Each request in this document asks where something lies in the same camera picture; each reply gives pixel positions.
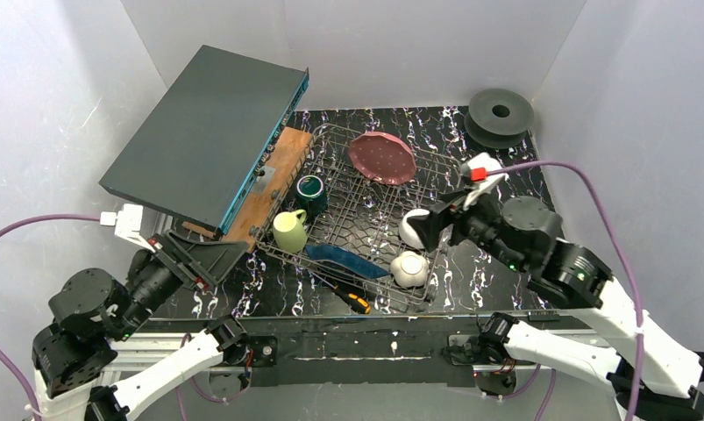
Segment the pink polka dot plate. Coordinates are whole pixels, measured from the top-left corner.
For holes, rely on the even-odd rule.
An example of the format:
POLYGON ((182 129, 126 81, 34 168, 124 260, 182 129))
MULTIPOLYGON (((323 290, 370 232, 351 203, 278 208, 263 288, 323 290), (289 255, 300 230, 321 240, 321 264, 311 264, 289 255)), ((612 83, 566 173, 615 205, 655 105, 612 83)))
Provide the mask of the pink polka dot plate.
POLYGON ((386 185, 402 185, 416 175, 412 149, 401 139, 385 132, 365 132, 348 148, 352 165, 367 179, 386 185))

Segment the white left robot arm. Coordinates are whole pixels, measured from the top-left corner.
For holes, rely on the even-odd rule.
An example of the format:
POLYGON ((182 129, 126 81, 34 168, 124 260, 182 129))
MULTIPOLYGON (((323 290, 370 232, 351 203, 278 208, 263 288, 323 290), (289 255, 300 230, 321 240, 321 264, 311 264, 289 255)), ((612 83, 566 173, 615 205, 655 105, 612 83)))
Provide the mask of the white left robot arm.
POLYGON ((241 358, 247 334, 233 316, 211 321, 167 357, 124 381, 99 384, 124 342, 180 289, 215 288, 247 251, 244 241, 198 242, 172 231, 145 240, 127 281, 101 268, 71 276, 48 302, 53 322, 32 342, 40 420, 134 420, 202 370, 241 358))

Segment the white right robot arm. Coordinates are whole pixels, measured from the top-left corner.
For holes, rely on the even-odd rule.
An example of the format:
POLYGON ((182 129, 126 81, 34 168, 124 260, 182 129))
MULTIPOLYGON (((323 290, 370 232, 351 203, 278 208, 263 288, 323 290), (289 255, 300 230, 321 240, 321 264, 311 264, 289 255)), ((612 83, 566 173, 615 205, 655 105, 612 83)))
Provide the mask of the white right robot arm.
POLYGON ((612 270, 589 249, 561 239, 560 216, 540 200, 499 203, 485 194, 466 205, 465 195, 455 193, 407 223, 429 251, 451 228, 451 245, 469 240, 528 275, 531 291, 607 342, 582 344, 496 312, 477 339, 489 357, 539 363, 595 384, 642 420, 703 419, 704 352, 683 347, 650 318, 637 325, 635 305, 612 270))

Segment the dark green glossy mug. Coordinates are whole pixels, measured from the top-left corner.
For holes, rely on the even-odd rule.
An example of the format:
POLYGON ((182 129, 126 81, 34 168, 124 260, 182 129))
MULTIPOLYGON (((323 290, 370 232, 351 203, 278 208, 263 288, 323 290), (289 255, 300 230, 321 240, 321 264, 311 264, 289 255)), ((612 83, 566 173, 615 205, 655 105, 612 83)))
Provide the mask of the dark green glossy mug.
POLYGON ((328 197, 324 180, 316 175, 304 175, 295 185, 295 201, 306 210, 308 220, 327 210, 328 197))

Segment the pink patterned bowl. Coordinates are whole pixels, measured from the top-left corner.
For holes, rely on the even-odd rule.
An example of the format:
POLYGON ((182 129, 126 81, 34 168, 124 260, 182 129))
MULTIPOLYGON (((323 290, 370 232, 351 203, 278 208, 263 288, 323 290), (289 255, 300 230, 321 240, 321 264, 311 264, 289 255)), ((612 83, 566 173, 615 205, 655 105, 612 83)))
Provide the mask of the pink patterned bowl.
POLYGON ((398 227, 398 232, 399 232, 399 237, 401 240, 409 247, 414 248, 414 249, 424 249, 424 245, 422 241, 420 240, 418 234, 416 231, 413 229, 413 227, 409 223, 409 219, 411 217, 419 217, 419 216, 428 216, 429 211, 426 209, 414 209, 408 211, 402 218, 402 221, 399 224, 398 227))

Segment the light green ceramic mug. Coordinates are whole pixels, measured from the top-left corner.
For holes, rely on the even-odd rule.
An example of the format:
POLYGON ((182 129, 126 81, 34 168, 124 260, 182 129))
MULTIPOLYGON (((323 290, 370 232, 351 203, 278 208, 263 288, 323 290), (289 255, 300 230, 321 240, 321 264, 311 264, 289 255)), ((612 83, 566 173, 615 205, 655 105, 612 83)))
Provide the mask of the light green ceramic mug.
POLYGON ((278 213, 272 229, 276 245, 284 252, 298 253, 305 247, 308 235, 304 229, 307 211, 293 210, 278 213))

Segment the white flower shaped bowl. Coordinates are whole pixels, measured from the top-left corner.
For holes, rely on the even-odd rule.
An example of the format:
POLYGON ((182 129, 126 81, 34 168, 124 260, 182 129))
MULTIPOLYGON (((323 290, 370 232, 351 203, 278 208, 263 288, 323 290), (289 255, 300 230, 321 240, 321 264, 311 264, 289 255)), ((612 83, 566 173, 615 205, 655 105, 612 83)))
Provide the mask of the white flower shaped bowl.
POLYGON ((419 288, 427 282, 429 262, 418 253, 404 251, 392 260, 389 272, 399 287, 419 288))

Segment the dark blue plate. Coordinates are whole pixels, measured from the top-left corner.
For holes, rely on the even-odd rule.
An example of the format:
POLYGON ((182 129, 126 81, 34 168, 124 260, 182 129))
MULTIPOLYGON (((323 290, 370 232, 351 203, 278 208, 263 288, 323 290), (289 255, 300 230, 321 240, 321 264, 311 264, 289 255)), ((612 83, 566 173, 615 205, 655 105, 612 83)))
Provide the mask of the dark blue plate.
POLYGON ((365 279, 379 279, 389 275, 387 269, 339 246, 308 244, 304 250, 312 261, 332 263, 365 279))

